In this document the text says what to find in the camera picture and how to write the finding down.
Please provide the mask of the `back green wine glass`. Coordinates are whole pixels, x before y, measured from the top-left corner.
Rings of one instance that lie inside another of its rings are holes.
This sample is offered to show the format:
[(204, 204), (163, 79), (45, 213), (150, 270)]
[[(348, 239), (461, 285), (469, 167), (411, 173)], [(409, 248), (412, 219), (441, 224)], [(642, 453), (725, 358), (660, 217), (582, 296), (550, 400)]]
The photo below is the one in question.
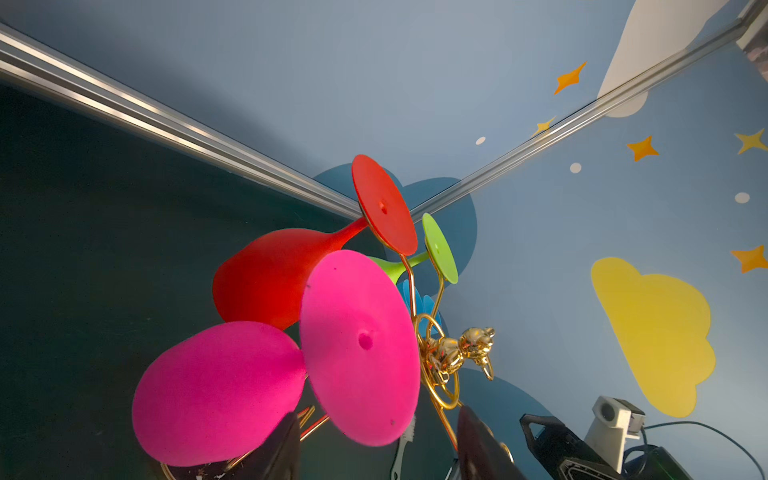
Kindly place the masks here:
[[(409, 266), (415, 267), (430, 259), (436, 272), (443, 280), (451, 284), (457, 284), (459, 280), (458, 267), (440, 226), (428, 213), (422, 216), (422, 226), (426, 251), (408, 258)], [(393, 283), (397, 283), (399, 278), (406, 272), (406, 267), (402, 262), (390, 262), (375, 257), (370, 257), (370, 260), (378, 265)]]

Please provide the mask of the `red wine glass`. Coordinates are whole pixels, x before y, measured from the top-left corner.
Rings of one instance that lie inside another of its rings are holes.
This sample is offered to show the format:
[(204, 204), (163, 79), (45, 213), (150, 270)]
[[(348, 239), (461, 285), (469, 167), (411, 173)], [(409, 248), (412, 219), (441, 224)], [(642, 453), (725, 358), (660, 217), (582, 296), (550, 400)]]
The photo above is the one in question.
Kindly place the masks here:
[(270, 232), (252, 241), (216, 271), (215, 307), (226, 322), (254, 321), (284, 330), (299, 320), (306, 280), (326, 255), (369, 228), (396, 253), (417, 250), (417, 234), (400, 190), (375, 160), (358, 155), (351, 176), (362, 217), (331, 233), (305, 228)]

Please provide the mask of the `back aluminium frame bar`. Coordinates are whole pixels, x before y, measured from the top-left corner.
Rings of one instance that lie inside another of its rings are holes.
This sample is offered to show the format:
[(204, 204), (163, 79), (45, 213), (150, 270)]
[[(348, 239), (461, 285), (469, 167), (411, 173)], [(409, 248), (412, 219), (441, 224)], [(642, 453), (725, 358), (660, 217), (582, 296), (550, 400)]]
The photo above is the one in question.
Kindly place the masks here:
[(355, 220), (357, 202), (1, 24), (1, 79), (310, 205)]

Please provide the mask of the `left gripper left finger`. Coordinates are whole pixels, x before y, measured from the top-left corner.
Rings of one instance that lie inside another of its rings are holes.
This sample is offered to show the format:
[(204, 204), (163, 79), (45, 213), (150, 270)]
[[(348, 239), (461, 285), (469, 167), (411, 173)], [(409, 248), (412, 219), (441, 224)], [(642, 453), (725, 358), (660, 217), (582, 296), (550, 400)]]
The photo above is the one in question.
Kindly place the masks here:
[(299, 478), (299, 463), (299, 420), (289, 412), (259, 448), (225, 472), (230, 479), (291, 480)]

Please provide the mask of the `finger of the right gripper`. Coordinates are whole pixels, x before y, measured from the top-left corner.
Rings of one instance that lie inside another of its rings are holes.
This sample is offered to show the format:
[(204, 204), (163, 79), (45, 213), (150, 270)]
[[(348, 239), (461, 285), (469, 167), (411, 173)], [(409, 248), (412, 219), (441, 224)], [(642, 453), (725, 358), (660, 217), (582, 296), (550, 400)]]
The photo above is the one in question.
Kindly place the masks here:
[(529, 451), (553, 479), (622, 479), (557, 417), (525, 414), (520, 418), (520, 425)]

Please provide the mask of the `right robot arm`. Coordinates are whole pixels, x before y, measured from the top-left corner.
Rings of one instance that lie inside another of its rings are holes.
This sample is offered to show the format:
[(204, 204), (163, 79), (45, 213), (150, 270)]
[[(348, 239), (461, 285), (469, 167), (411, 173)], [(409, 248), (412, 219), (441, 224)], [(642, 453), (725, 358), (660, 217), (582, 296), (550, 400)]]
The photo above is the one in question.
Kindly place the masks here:
[(525, 414), (520, 424), (529, 451), (553, 479), (690, 479), (662, 447), (637, 447), (642, 455), (617, 472), (556, 417)]

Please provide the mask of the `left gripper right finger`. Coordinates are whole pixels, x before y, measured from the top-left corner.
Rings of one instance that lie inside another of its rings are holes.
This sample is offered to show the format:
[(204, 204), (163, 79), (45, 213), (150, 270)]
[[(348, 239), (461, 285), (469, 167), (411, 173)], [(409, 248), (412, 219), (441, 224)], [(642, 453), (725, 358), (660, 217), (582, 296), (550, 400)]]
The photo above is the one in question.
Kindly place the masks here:
[(461, 407), (457, 430), (458, 465), (465, 480), (525, 480), (509, 454), (467, 405)]

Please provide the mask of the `pink wine glass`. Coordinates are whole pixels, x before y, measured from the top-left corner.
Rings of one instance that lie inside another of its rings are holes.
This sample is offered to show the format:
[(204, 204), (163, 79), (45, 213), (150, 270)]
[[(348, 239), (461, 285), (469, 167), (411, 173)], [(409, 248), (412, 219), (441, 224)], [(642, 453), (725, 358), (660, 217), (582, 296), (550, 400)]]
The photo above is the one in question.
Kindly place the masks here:
[(132, 402), (143, 450), (170, 466), (228, 460), (264, 444), (310, 387), (330, 421), (372, 447), (396, 441), (416, 411), (420, 355), (406, 305), (368, 257), (325, 256), (300, 296), (299, 339), (236, 321), (161, 354)]

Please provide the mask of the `blue wine glass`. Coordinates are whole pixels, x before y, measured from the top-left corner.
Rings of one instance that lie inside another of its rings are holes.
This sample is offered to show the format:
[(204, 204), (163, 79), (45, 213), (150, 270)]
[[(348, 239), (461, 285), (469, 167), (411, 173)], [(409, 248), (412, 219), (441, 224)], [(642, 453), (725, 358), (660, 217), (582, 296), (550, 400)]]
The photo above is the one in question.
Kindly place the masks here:
[[(397, 287), (404, 300), (407, 310), (410, 310), (410, 287), (409, 287), (408, 280), (407, 279), (403, 280), (397, 285)], [(422, 296), (418, 290), (415, 290), (415, 298), (416, 298), (417, 314), (432, 313), (432, 310), (434, 309), (434, 306), (435, 306), (435, 302), (429, 295)], [(429, 325), (428, 320), (426, 318), (422, 318), (419, 323), (419, 334), (422, 338), (426, 337), (426, 328), (428, 325)]]

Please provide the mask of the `right aluminium frame post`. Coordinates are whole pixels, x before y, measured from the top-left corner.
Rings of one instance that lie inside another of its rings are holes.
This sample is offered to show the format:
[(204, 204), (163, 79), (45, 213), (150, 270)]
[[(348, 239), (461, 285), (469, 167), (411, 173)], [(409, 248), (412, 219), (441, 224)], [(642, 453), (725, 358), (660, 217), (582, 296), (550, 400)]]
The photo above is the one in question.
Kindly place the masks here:
[(654, 65), (556, 123), (554, 127), (534, 136), (494, 162), (422, 202), (411, 210), (412, 216), (419, 220), (424, 213), (434, 214), (452, 205), (520, 167), (558, 142), (608, 116), (619, 107), (650, 92), (706, 56), (735, 42), (747, 32), (759, 13), (766, 7), (765, 1), (755, 2), (746, 9), (744, 15), (728, 27)]

